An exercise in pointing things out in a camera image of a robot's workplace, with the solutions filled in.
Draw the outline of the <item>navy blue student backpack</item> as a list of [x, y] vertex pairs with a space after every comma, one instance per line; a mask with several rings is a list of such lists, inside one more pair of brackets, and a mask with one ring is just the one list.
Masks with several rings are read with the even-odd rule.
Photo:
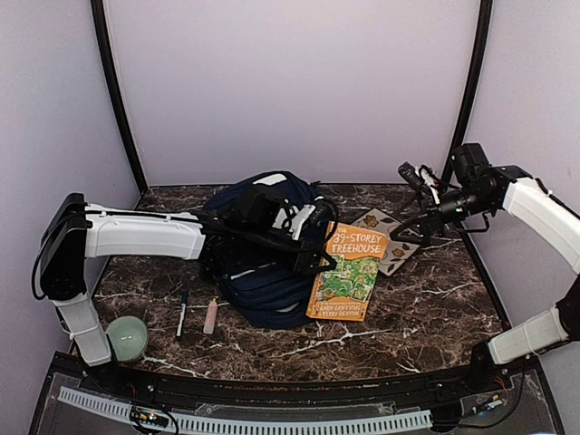
[[[299, 275], [260, 266], [246, 272], [229, 273], [217, 265], [217, 219], [233, 217], [235, 201], [256, 184], [272, 186], [283, 195], [275, 227], [281, 227], [286, 218], [292, 229], [300, 229], [314, 210], [314, 201], [324, 198], [314, 183], [285, 170], [264, 172], [220, 190], [204, 204], [199, 214], [206, 235], [200, 271], [252, 325], [266, 329], [297, 327], [308, 321], [306, 308], [315, 276], [320, 272]], [[339, 218], [336, 204], [327, 200], [331, 204], [331, 219], [326, 222], [326, 244], [336, 231]]]

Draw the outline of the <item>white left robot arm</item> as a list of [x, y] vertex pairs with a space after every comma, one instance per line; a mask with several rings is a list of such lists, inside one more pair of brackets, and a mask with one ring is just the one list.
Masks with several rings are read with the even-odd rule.
[[211, 237], [233, 237], [293, 254], [293, 269], [313, 273], [308, 260], [321, 255], [337, 229], [339, 211], [317, 197], [295, 206], [272, 194], [252, 193], [233, 209], [193, 213], [139, 212], [89, 204], [69, 195], [45, 230], [31, 273], [35, 300], [48, 299], [63, 320], [92, 379], [109, 395], [128, 387], [85, 284], [84, 262], [106, 256], [166, 256], [197, 260]]

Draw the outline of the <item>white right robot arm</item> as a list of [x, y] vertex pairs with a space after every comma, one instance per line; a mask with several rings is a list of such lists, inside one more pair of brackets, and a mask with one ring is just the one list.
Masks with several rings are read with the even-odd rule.
[[[579, 275], [579, 216], [559, 202], [540, 181], [518, 166], [464, 163], [459, 185], [442, 192], [443, 183], [426, 167], [408, 162], [399, 167], [401, 177], [417, 196], [419, 209], [391, 230], [393, 241], [428, 248], [436, 244], [446, 227], [467, 233], [467, 218], [488, 222], [497, 212], [514, 218], [543, 243], [540, 253], [558, 256], [570, 275]], [[481, 344], [472, 353], [475, 362], [462, 374], [462, 384], [481, 393], [498, 377], [498, 367], [515, 360], [541, 355], [579, 339], [579, 286], [572, 285], [545, 311], [508, 328]]]

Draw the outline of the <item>orange green paperback book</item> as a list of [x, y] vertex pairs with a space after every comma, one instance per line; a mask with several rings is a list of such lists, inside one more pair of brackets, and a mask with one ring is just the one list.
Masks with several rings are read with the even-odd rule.
[[389, 243], [389, 238], [377, 231], [340, 223], [325, 248], [335, 265], [315, 277], [306, 316], [364, 321]]

